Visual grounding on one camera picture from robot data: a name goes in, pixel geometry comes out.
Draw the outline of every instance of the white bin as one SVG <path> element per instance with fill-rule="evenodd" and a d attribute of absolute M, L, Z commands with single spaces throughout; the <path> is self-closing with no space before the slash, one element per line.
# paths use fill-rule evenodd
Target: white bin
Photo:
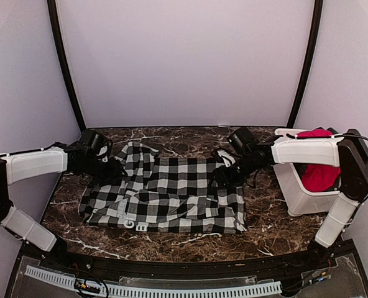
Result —
<path fill-rule="evenodd" d="M 276 135 L 292 135 L 302 132 L 298 129 L 277 129 Z M 339 191 L 310 192 L 307 191 L 292 163 L 277 164 L 274 166 L 275 174 L 281 187 L 283 196 L 288 205 L 291 216 L 329 212 Z"/>

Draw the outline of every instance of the brown marble surface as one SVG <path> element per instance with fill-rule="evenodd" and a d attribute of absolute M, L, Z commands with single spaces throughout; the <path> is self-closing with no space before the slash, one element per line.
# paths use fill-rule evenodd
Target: brown marble surface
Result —
<path fill-rule="evenodd" d="M 260 140 L 273 128 L 249 128 Z M 160 150 L 160 157 L 210 157 L 217 147 L 230 148 L 228 127 L 156 127 L 98 129 L 114 141 L 113 154 L 129 140 Z M 305 250 L 323 214 L 291 217 L 272 168 L 257 175 L 257 187 L 244 186 L 248 229 L 240 235 L 144 233 L 90 227 L 78 214 L 88 178 L 65 174 L 47 207 L 42 224 L 60 235 L 75 253 L 138 261 L 228 261 Z"/>

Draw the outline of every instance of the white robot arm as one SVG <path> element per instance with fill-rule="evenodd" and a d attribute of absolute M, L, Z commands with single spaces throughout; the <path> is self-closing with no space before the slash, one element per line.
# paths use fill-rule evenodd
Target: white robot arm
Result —
<path fill-rule="evenodd" d="M 303 130 L 275 135 L 258 142 L 246 128 L 228 137 L 242 157 L 215 170 L 218 187 L 242 185 L 249 174 L 266 165 L 307 163 L 341 167 L 339 194 L 315 239 L 308 247 L 307 263 L 316 267 L 330 255 L 333 244 L 368 196 L 368 148 L 357 130 L 330 137 L 298 137 Z"/>
<path fill-rule="evenodd" d="M 85 130 L 72 145 L 55 143 L 22 153 L 0 154 L 0 225 L 41 250 L 51 251 L 58 241 L 52 232 L 17 209 L 9 199 L 7 186 L 17 181 L 49 173 L 86 173 L 100 185 L 125 177 L 120 162 L 108 158 L 112 142 L 92 130 Z"/>

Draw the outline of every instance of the black and white plaid shirt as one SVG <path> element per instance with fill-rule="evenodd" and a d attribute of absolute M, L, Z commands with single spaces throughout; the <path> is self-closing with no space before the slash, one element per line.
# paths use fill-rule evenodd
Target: black and white plaid shirt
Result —
<path fill-rule="evenodd" d="M 79 214 L 89 225 L 137 231 L 238 233 L 246 230 L 242 188 L 208 187 L 213 158 L 157 158 L 128 143 L 116 157 L 128 177 L 119 185 L 87 187 Z"/>

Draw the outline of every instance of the pink cloth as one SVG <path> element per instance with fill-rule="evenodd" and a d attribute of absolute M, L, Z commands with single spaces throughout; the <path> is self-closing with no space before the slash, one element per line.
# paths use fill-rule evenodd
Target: pink cloth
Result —
<path fill-rule="evenodd" d="M 315 129 L 309 132 L 298 133 L 299 137 L 327 137 L 332 135 L 329 130 Z M 340 175 L 340 167 L 327 165 L 308 165 L 301 181 L 308 191 L 323 192 L 334 185 Z"/>

